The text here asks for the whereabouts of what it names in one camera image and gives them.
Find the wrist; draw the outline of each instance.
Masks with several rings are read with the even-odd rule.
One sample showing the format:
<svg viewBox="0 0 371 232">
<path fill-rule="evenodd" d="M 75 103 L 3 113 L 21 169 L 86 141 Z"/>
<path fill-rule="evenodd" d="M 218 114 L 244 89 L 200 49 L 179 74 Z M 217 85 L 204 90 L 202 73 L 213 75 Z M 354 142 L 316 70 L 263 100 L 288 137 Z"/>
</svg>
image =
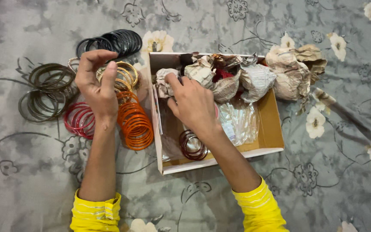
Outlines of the wrist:
<svg viewBox="0 0 371 232">
<path fill-rule="evenodd" d="M 104 130 L 115 129 L 117 120 L 114 117 L 95 117 L 95 128 Z"/>
<path fill-rule="evenodd" d="M 198 139 L 201 140 L 204 144 L 209 144 L 212 141 L 216 141 L 218 136 L 224 134 L 223 127 L 218 120 L 215 120 L 212 125 L 202 128 L 201 130 L 196 130 L 195 134 Z"/>
</svg>

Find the hand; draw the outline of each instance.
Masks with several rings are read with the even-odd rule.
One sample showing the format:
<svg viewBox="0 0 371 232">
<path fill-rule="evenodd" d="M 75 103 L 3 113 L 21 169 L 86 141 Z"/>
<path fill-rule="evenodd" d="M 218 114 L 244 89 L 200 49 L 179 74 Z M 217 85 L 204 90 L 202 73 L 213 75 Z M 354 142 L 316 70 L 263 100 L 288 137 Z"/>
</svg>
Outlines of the hand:
<svg viewBox="0 0 371 232">
<path fill-rule="evenodd" d="M 173 114 L 204 141 L 218 130 L 222 130 L 216 119 L 214 96 L 211 90 L 202 87 L 198 81 L 183 76 L 183 85 L 176 75 L 169 73 L 165 81 L 171 84 L 177 103 L 170 98 L 168 107 Z"/>
<path fill-rule="evenodd" d="M 117 119 L 118 101 L 114 92 L 117 64 L 110 61 L 104 71 L 101 83 L 96 78 L 96 71 L 107 60 L 115 59 L 117 56 L 116 52 L 107 50 L 85 52 L 81 56 L 77 76 L 75 77 L 75 83 L 85 97 L 85 101 L 91 107 L 96 122 L 105 123 L 105 127 L 115 125 Z"/>
</svg>

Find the maroon bangle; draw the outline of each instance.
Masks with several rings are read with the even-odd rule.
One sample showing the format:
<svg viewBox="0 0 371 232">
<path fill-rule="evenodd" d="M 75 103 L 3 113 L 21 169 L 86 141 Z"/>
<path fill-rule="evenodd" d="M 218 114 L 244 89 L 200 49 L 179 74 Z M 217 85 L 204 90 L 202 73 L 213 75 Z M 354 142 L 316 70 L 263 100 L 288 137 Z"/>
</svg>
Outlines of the maroon bangle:
<svg viewBox="0 0 371 232">
<path fill-rule="evenodd" d="M 207 156 L 208 154 L 208 149 L 206 148 L 206 146 L 201 143 L 201 146 L 199 148 L 199 150 L 195 151 L 195 152 L 190 152 L 187 150 L 187 144 L 188 144 L 188 141 L 192 138 L 197 138 L 197 135 L 193 133 L 193 131 L 191 130 L 185 130 L 183 131 L 183 133 L 180 134 L 180 137 L 179 137 L 179 144 L 180 144 L 180 150 L 181 152 L 183 153 L 183 156 L 186 157 L 187 159 L 189 160 L 193 160 L 193 161 L 200 161 L 200 160 L 204 160 L 204 158 Z"/>
</svg>

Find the finger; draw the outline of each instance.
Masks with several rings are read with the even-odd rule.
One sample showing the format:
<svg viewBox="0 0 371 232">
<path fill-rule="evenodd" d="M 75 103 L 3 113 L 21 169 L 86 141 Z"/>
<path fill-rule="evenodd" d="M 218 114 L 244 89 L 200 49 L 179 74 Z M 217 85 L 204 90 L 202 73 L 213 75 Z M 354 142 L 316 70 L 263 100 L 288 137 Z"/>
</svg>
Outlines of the finger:
<svg viewBox="0 0 371 232">
<path fill-rule="evenodd" d="M 77 76 L 75 77 L 75 82 L 78 87 L 84 88 L 90 85 L 99 86 L 100 83 L 96 79 L 97 69 L 105 64 L 107 60 L 114 59 L 117 56 L 118 54 L 116 52 L 108 50 L 84 52 L 78 66 Z"/>
<path fill-rule="evenodd" d="M 174 116 L 178 118 L 178 116 L 180 115 L 180 112 L 178 111 L 178 105 L 177 105 L 176 101 L 174 101 L 174 99 L 170 98 L 170 99 L 168 99 L 167 105 L 171 109 L 171 111 L 173 112 Z"/>
<path fill-rule="evenodd" d="M 177 76 L 174 73 L 168 73 L 165 76 L 164 80 L 171 85 L 171 88 L 173 88 L 174 92 L 182 87 L 181 83 L 178 81 Z"/>
<path fill-rule="evenodd" d="M 198 81 L 196 81 L 196 80 L 194 80 L 194 79 L 191 79 L 190 81 L 191 81 L 191 83 L 192 83 L 193 85 L 195 85 L 195 86 L 201 86 L 201 85 L 200 85 L 200 82 L 198 82 Z"/>
<path fill-rule="evenodd" d="M 117 67 L 118 66 L 114 61 L 110 61 L 110 63 L 108 63 L 101 80 L 101 92 L 104 91 L 106 94 L 115 95 L 114 83 L 118 73 Z"/>
<path fill-rule="evenodd" d="M 189 79 L 188 77 L 186 77 L 186 76 L 183 76 L 183 77 L 181 78 L 181 80 L 183 81 L 183 86 L 192 85 L 190 79 Z"/>
<path fill-rule="evenodd" d="M 117 57 L 118 53 L 104 49 L 84 52 L 81 56 L 78 69 L 86 72 L 96 72 L 107 60 L 112 60 Z"/>
</svg>

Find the left hand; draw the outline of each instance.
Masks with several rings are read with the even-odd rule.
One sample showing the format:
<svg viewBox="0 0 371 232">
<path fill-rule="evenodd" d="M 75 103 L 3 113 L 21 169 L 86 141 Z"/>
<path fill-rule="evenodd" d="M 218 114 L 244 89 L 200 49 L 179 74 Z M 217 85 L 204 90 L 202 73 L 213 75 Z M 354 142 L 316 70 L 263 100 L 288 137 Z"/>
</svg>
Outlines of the left hand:
<svg viewBox="0 0 371 232">
<path fill-rule="evenodd" d="M 118 101 L 114 92 L 114 80 L 117 76 L 117 64 L 110 61 L 101 83 L 96 78 L 96 71 L 107 60 L 115 59 L 117 56 L 116 52 L 108 50 L 89 51 L 81 56 L 75 83 L 92 109 L 96 122 L 114 125 L 116 123 Z"/>
</svg>

